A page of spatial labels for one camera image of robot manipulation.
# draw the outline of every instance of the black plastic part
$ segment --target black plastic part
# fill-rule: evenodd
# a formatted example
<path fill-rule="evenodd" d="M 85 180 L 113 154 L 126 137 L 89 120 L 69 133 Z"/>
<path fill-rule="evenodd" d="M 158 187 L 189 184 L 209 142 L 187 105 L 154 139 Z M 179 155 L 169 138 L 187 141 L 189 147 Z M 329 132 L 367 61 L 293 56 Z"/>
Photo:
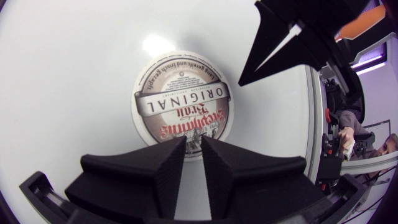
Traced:
<path fill-rule="evenodd" d="M 366 188 L 351 175 L 340 177 L 333 193 L 328 196 L 333 206 L 319 218 L 319 222 L 334 224 L 345 220 L 365 191 Z"/>
<path fill-rule="evenodd" d="M 253 46 L 256 47 L 253 47 L 250 51 L 249 58 L 239 79 L 240 85 L 250 82 L 247 78 L 256 71 L 256 68 L 289 34 L 289 26 L 278 18 L 264 3 L 257 1 L 255 6 L 260 12 L 260 26 L 253 43 Z"/>
<path fill-rule="evenodd" d="M 342 160 L 332 155 L 322 156 L 319 161 L 317 180 L 328 182 L 340 178 Z"/>
<path fill-rule="evenodd" d="M 361 83 L 345 60 L 333 36 L 341 26 L 357 18 L 367 3 L 368 0 L 257 2 L 261 23 L 239 79 L 239 85 L 255 82 L 300 64 L 320 70 L 328 62 L 339 79 L 346 83 L 347 90 L 343 101 L 348 105 L 358 101 L 363 96 Z M 288 10 L 294 11 L 290 16 L 283 12 L 288 6 L 291 6 Z M 262 25 L 270 21 L 279 21 L 282 24 L 276 28 Z M 302 27 L 301 33 L 263 63 L 287 35 L 285 30 L 295 22 Z"/>
<path fill-rule="evenodd" d="M 302 174 L 305 159 L 263 156 L 203 137 L 201 142 L 212 219 L 226 218 L 237 186 Z"/>
<path fill-rule="evenodd" d="M 57 195 L 45 174 L 36 172 L 19 188 L 49 223 L 115 223 L 77 207 Z"/>
<path fill-rule="evenodd" d="M 379 204 L 376 211 L 373 213 L 369 224 L 373 223 L 396 223 L 397 222 L 397 208 L 398 208 L 398 169 L 396 169 L 394 176 L 388 186 L 383 200 Z"/>
<path fill-rule="evenodd" d="M 344 176 L 338 190 L 325 197 L 302 174 L 301 157 L 264 156 L 208 137 L 202 138 L 201 148 L 213 220 L 333 223 L 364 193 L 360 183 Z"/>
<path fill-rule="evenodd" d="M 159 215 L 162 210 L 160 197 L 156 187 L 146 185 L 151 181 L 147 182 L 150 178 L 144 176 L 150 175 L 156 179 L 157 172 L 154 170 L 162 170 L 167 174 L 160 175 L 167 178 L 160 178 L 166 182 L 161 186 L 170 189 L 168 184 L 179 184 L 179 161 L 185 152 L 185 138 L 157 146 L 167 146 L 163 148 L 166 152 L 157 152 L 152 146 L 146 148 L 147 154 L 135 151 L 140 153 L 131 152 L 122 157 L 83 157 L 83 167 L 90 172 L 84 171 L 67 189 L 72 203 L 54 193 L 41 172 L 29 177 L 20 188 L 33 207 L 50 223 L 318 223 L 321 220 L 344 218 L 364 192 L 360 191 L 362 186 L 359 183 L 351 183 L 355 182 L 351 177 L 339 182 L 332 198 L 325 197 L 302 174 L 305 159 L 301 157 L 263 156 L 203 137 L 212 220 L 173 220 L 173 217 Z M 144 159 L 149 161 L 148 164 L 138 162 L 137 169 L 133 169 L 128 161 L 143 159 L 143 154 L 148 156 Z M 170 176 L 170 171 L 178 179 Z M 143 184 L 139 184 L 135 178 L 142 180 Z M 174 211 L 176 204 L 173 199 L 169 206 Z"/>
<path fill-rule="evenodd" d="M 83 173 L 66 190 L 72 203 L 117 222 L 174 218 L 186 137 L 117 156 L 81 158 Z"/>

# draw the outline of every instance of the white surface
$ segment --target white surface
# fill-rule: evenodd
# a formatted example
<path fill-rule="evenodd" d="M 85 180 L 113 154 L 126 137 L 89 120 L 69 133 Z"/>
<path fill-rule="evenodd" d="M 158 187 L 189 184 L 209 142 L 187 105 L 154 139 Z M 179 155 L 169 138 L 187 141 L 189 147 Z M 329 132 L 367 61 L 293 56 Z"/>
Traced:
<path fill-rule="evenodd" d="M 253 1 L 7 1 L 0 13 L 0 190 L 21 223 L 44 222 L 18 188 L 35 171 L 63 195 L 82 155 L 146 146 L 130 97 L 138 73 L 165 50 L 201 54 L 228 79 L 235 117 L 226 142 L 304 157 L 304 67 L 237 84 L 258 25 Z M 159 39 L 163 50 L 148 50 Z M 203 161 L 185 164 L 180 189 L 176 218 L 210 219 Z"/>

